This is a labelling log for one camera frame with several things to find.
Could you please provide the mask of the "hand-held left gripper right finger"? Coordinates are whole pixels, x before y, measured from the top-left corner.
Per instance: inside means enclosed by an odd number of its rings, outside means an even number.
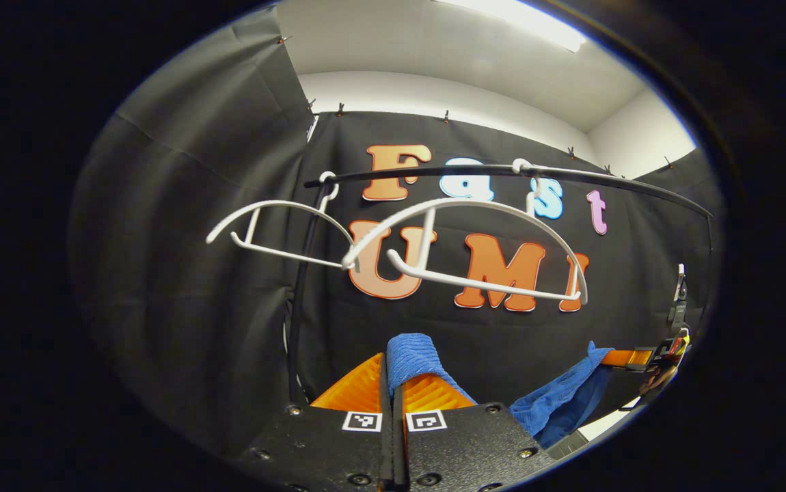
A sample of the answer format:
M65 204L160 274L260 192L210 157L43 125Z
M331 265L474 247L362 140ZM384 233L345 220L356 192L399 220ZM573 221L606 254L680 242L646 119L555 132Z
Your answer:
M393 489L506 491L556 459L499 402L474 404L436 374L393 395Z

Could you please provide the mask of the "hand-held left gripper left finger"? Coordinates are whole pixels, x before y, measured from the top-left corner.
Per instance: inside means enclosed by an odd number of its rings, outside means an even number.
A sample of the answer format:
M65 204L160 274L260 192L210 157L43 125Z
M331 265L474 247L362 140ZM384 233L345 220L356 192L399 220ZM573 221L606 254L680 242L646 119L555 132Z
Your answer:
M236 466L280 491L387 491L394 446L383 354L312 404L274 411Z

